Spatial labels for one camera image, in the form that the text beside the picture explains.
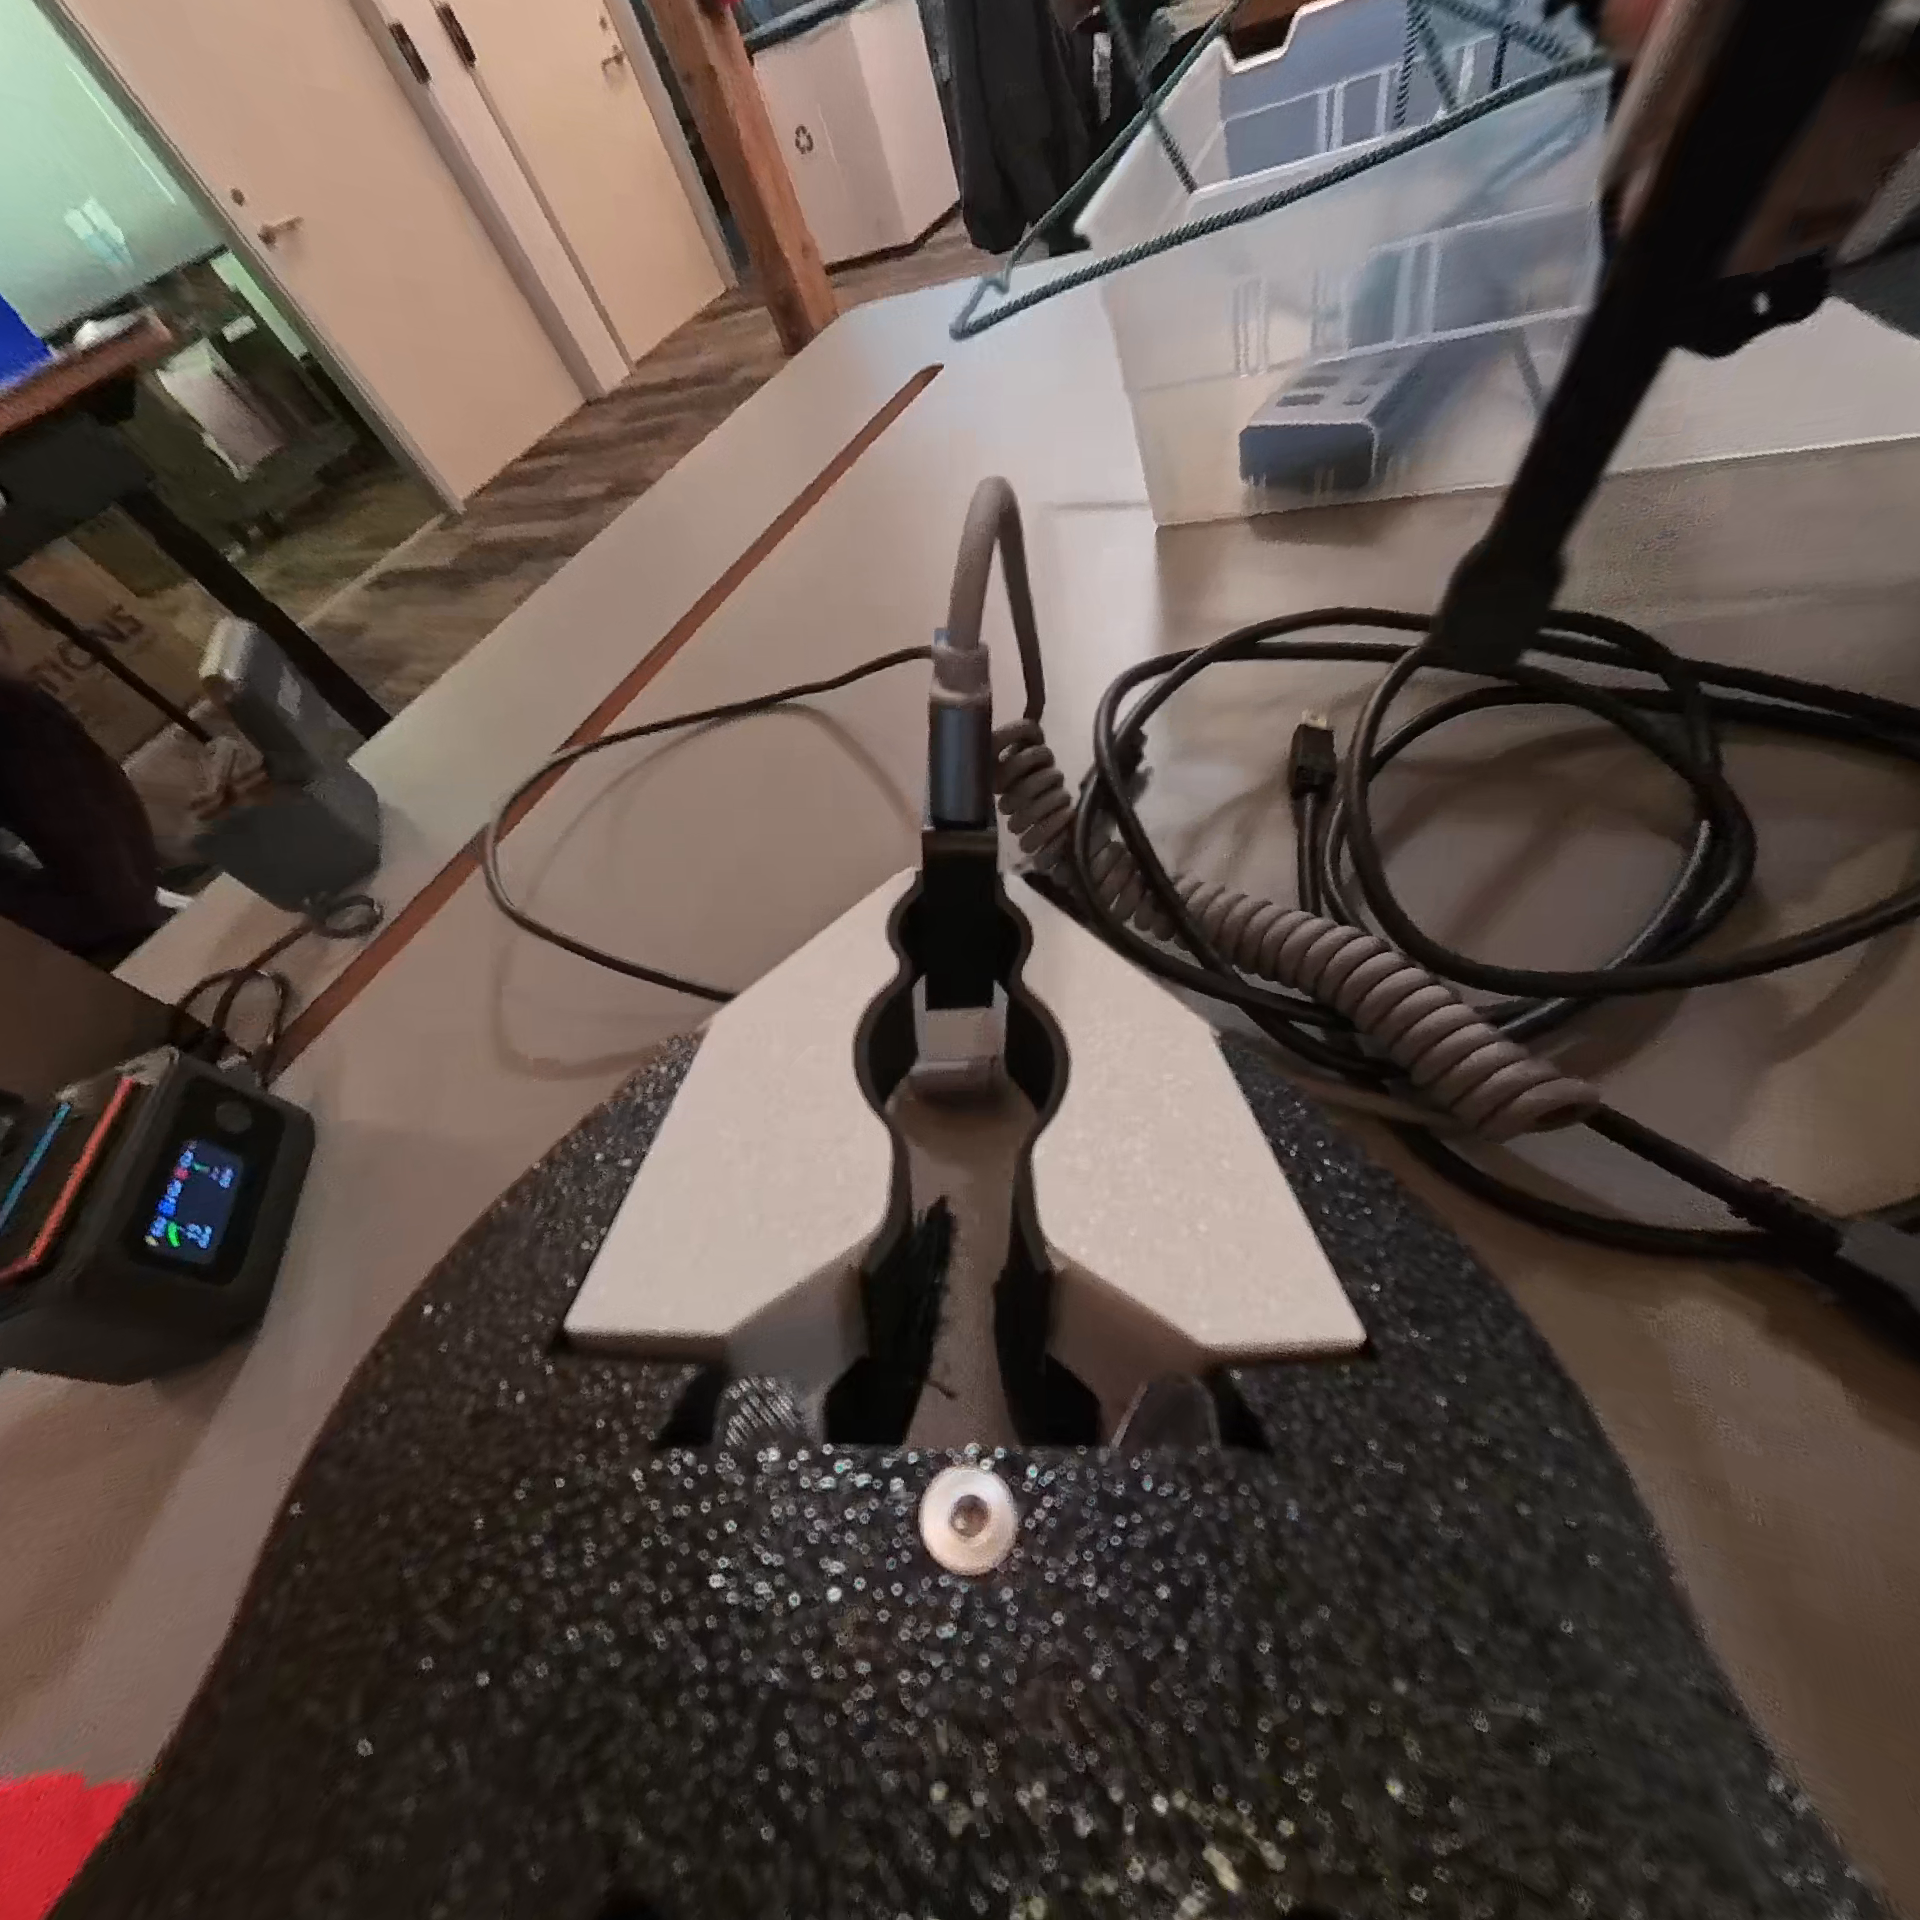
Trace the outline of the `wooden post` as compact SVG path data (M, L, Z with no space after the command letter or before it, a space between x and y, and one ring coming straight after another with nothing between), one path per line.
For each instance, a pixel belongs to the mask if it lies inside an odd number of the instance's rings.
M831 319L837 290L776 127L756 86L732 2L643 2L682 80L695 136L744 237L780 349L800 355Z

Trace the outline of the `red plastic bin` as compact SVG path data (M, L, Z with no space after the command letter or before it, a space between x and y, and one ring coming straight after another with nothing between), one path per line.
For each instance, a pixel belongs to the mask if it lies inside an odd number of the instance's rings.
M3 1914L46 1914L136 1788L58 1767L3 1776Z

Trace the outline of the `white recycling bin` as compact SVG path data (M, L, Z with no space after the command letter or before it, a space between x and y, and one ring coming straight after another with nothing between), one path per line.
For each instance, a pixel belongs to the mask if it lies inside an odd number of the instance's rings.
M824 265L910 249L957 212L918 2L800 2L748 54Z

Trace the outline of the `cardboard box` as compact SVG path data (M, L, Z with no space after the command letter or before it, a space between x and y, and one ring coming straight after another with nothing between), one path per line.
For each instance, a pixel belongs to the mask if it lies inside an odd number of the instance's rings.
M52 691L110 755L171 723L171 703L197 702L201 631L184 629L168 597L139 597L70 543L52 543L10 576L92 645L3 594L3 667Z

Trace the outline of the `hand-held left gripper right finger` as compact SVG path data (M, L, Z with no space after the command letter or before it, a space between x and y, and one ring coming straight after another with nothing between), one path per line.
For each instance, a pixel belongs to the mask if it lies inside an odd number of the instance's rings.
M1007 905L1004 1066L1030 1128L993 1342L1014 1437L1097 1445L1159 1378L1358 1356L1213 1027L1022 881Z

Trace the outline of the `clear plastic bin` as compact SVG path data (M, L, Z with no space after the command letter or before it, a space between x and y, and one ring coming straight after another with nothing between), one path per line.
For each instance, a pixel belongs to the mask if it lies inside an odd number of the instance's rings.
M1302 2L1212 45L1074 233L1159 524L1510 479L1599 280L1571 2Z

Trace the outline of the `dark hanging jacket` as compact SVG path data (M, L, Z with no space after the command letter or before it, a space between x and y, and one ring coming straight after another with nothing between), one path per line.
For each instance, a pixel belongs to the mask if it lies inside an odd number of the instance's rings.
M1063 2L945 2L957 191L974 249L1074 249L1058 212L1093 148L1092 38Z

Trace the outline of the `black charging case with display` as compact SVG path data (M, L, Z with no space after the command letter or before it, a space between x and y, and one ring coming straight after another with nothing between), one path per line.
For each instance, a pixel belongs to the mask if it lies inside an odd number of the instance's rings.
M274 1294L315 1117L177 1047L3 1096L3 1371L148 1380Z

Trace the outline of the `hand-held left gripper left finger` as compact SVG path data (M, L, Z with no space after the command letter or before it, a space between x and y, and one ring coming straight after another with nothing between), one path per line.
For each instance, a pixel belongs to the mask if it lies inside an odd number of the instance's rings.
M906 1437L957 1249L889 1113L914 1064L896 945L914 885L902 869L703 1024L568 1347L789 1384L827 1443Z

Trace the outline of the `white door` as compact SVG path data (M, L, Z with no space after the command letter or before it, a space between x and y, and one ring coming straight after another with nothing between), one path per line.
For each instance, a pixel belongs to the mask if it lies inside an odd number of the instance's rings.
M724 290L688 165L653 112L658 68L627 2L432 2L493 120L614 387Z
M366 2L56 15L445 504L586 402Z

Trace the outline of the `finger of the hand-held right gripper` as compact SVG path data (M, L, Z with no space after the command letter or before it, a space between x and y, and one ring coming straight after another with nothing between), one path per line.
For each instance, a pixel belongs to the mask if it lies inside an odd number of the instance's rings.
M1563 543L1671 349L1733 357L1751 337L1803 323L1826 282L1824 256L1808 249L1756 274L1668 288L1633 245L1617 245L1490 528L1437 602L1437 661L1498 673L1540 638L1562 594Z

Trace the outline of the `black power adapter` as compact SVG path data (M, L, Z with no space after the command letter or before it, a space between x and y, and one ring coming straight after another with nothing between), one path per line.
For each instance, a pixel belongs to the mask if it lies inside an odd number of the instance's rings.
M189 795L193 852L282 913L315 913L378 873L380 811L347 723L242 617L197 661L214 727Z

